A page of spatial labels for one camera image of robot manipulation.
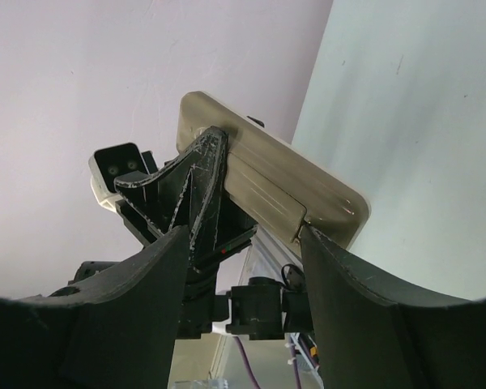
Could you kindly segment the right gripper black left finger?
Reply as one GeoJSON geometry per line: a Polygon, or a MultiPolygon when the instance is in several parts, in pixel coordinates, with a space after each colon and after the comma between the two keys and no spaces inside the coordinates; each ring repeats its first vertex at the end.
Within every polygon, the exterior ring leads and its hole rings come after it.
{"type": "Polygon", "coordinates": [[[50,296],[0,297],[0,388],[165,388],[189,255],[177,227],[50,296]]]}

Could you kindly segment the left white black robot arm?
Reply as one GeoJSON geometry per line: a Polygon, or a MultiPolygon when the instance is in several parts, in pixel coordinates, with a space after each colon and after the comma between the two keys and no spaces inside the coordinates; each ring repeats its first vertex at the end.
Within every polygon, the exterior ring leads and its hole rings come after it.
{"type": "Polygon", "coordinates": [[[248,247],[257,223],[224,189],[228,135],[211,126],[178,157],[158,169],[133,143],[95,151],[89,160],[98,190],[142,244],[120,263],[84,263],[74,285],[107,279],[115,298],[91,304],[76,324],[87,344],[157,333],[197,339],[216,323],[231,336],[279,340],[313,329],[304,286],[257,276],[217,293],[220,264],[248,247]]]}

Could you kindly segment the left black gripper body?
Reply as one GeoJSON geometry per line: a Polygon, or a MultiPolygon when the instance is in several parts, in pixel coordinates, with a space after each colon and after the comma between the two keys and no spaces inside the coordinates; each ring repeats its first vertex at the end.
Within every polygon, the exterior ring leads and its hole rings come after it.
{"type": "Polygon", "coordinates": [[[188,280],[207,277],[214,268],[255,234],[257,221],[230,198],[222,198],[215,212],[208,212],[190,234],[188,280]]]}

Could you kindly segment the white remote control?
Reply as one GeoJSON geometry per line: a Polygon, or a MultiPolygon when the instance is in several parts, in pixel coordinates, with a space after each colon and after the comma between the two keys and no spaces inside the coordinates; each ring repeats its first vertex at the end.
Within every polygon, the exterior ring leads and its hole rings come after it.
{"type": "Polygon", "coordinates": [[[290,251],[301,252],[307,224],[344,248],[354,242],[371,213],[360,192],[212,95],[186,93],[177,150],[185,151],[211,127],[228,135],[224,189],[229,198],[290,251]]]}

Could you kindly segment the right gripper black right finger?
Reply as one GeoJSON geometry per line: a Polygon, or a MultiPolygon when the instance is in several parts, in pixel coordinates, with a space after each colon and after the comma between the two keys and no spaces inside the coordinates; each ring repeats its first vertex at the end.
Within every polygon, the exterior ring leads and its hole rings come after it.
{"type": "Polygon", "coordinates": [[[301,258],[327,388],[486,388],[486,297],[402,280],[314,227],[301,258]]]}

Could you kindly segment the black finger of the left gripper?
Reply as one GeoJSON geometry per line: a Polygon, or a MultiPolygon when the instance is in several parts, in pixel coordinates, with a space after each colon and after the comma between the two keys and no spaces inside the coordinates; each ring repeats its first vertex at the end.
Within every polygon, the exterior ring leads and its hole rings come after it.
{"type": "Polygon", "coordinates": [[[251,116],[247,116],[247,118],[252,121],[252,122],[255,122],[256,124],[258,124],[259,126],[265,126],[264,122],[257,119],[257,118],[253,118],[251,116]]]}
{"type": "Polygon", "coordinates": [[[194,270],[215,253],[227,156],[228,135],[211,126],[158,172],[114,179],[115,189],[153,238],[178,226],[188,229],[194,270]]]}

